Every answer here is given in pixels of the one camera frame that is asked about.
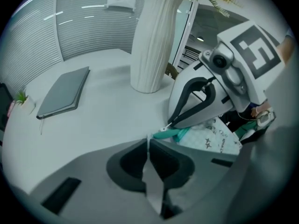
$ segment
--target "white desk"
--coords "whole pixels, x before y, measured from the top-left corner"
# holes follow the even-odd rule
[[[130,140],[146,138],[166,124],[173,80],[143,94],[130,86],[130,54],[104,50],[59,63],[31,81],[27,93],[36,102],[30,115],[15,106],[4,134],[2,162],[12,185],[30,193],[44,178],[74,158]],[[78,108],[46,118],[42,135],[37,111],[57,78],[85,66],[90,74]]]

